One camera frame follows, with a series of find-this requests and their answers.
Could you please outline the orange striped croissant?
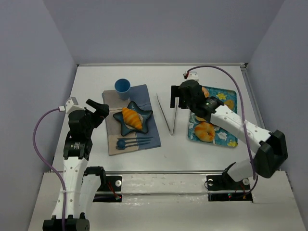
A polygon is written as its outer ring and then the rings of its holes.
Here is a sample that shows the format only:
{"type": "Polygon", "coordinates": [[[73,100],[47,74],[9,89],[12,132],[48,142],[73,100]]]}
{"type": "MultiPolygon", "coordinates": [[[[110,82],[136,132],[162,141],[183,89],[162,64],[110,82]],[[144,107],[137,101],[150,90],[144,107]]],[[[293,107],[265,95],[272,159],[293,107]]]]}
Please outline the orange striped croissant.
{"type": "Polygon", "coordinates": [[[122,116],[124,123],[134,129],[141,130],[142,129],[142,121],[139,118],[139,114],[127,107],[122,108],[122,116]]]}

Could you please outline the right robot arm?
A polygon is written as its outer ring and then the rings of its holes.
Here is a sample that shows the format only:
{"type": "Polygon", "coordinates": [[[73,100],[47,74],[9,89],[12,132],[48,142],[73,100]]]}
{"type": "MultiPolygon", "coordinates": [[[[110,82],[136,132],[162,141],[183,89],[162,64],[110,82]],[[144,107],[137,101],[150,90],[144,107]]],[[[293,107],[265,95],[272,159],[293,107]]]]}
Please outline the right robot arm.
{"type": "Polygon", "coordinates": [[[230,164],[214,180],[215,186],[224,189],[252,176],[271,178],[288,157],[285,135],[279,130],[270,132],[260,128],[234,113],[223,101],[216,97],[205,97],[201,85],[195,80],[187,80],[179,86],[171,86],[170,106],[175,107],[179,98],[179,108],[190,109],[203,118],[234,135],[248,145],[254,156],[230,164]]]}

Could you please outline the metal serving tongs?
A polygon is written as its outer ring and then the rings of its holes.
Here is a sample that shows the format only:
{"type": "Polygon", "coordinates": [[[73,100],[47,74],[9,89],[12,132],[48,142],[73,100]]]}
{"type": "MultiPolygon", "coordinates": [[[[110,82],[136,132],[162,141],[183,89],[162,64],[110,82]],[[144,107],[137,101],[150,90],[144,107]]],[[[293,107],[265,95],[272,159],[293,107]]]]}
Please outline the metal serving tongs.
{"type": "Polygon", "coordinates": [[[156,99],[169,134],[173,136],[176,130],[178,99],[176,99],[175,107],[173,108],[170,107],[171,96],[169,93],[157,93],[156,99]]]}

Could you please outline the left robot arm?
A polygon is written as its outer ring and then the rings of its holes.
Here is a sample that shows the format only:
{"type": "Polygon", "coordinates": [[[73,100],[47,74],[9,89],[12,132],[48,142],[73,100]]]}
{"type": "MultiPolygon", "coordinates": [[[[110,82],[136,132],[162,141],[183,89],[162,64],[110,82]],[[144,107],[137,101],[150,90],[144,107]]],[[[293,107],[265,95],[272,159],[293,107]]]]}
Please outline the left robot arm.
{"type": "Polygon", "coordinates": [[[93,130],[109,115],[109,106],[91,99],[86,103],[95,111],[78,105],[74,97],[59,107],[68,115],[69,132],[64,142],[62,188],[51,219],[43,222],[44,231],[88,231],[87,214],[98,188],[106,184],[104,168],[90,167],[88,161],[93,130]]]}

